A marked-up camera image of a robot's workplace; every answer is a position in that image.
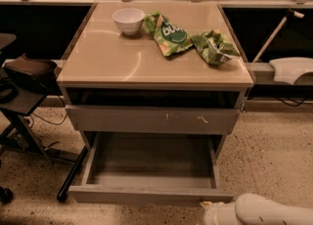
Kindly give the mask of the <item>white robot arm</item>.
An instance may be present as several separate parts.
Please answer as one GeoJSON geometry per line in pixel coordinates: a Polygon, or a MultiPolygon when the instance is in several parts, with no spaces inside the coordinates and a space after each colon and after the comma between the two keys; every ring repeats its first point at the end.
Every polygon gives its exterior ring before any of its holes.
{"type": "Polygon", "coordinates": [[[313,209],[285,205],[257,194],[233,202],[202,202],[204,225],[313,225],[313,209]]]}

